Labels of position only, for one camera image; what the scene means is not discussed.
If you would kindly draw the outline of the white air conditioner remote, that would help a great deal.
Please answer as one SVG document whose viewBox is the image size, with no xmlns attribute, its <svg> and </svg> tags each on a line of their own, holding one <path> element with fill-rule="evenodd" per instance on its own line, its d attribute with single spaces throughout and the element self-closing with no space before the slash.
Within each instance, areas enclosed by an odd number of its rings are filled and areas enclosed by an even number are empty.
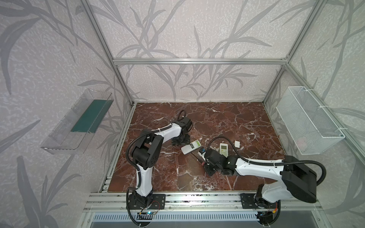
<svg viewBox="0 0 365 228">
<path fill-rule="evenodd" d="M 224 157 L 228 157 L 229 156 L 229 152 L 228 152 L 228 144 L 226 143 L 220 143 L 220 154 L 223 155 Z"/>
</svg>

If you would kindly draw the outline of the red white remote control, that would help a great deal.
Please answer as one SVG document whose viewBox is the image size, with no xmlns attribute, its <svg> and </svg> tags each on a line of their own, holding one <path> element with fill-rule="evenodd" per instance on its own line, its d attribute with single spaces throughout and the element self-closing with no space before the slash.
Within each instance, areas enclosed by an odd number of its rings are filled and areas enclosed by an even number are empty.
<svg viewBox="0 0 365 228">
<path fill-rule="evenodd" d="M 198 140 L 195 140 L 191 142 L 190 144 L 187 144 L 181 148 L 184 155 L 189 154 L 199 148 L 201 148 L 201 143 Z"/>
</svg>

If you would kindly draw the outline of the white battery cover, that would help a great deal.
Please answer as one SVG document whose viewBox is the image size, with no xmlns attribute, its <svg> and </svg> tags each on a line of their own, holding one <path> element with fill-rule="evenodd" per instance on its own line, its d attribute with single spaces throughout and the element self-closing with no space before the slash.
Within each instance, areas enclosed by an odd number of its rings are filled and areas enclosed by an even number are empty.
<svg viewBox="0 0 365 228">
<path fill-rule="evenodd" d="M 239 142 L 239 141 L 235 141 L 234 146 L 235 146 L 236 148 L 240 148 L 240 142 Z"/>
</svg>

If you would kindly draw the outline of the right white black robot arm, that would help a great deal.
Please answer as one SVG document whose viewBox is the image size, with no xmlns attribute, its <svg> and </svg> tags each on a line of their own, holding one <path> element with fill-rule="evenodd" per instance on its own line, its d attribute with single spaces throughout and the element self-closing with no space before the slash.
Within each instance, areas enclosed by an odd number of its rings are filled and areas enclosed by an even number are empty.
<svg viewBox="0 0 365 228">
<path fill-rule="evenodd" d="M 274 180 L 261 184 L 254 195 L 260 207 L 280 200 L 296 198 L 306 203 L 317 201 L 317 186 L 326 177 L 326 168 L 317 161 L 300 161 L 293 156 L 284 160 L 256 160 L 238 155 L 223 156 L 214 149 L 200 149 L 203 167 L 209 176 L 221 173 L 227 176 L 256 176 Z"/>
</svg>

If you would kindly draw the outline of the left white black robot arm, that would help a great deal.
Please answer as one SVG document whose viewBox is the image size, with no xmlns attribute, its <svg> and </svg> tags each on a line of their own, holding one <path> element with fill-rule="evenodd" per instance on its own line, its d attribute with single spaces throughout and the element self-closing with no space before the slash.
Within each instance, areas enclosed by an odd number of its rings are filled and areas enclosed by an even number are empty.
<svg viewBox="0 0 365 228">
<path fill-rule="evenodd" d="M 152 172 L 157 163 L 162 145 L 171 141 L 173 146 L 190 143 L 189 132 L 193 123 L 182 117 L 169 125 L 155 130 L 143 130 L 127 147 L 126 159 L 136 169 L 136 188 L 129 196 L 132 205 L 148 207 L 153 201 Z"/>
</svg>

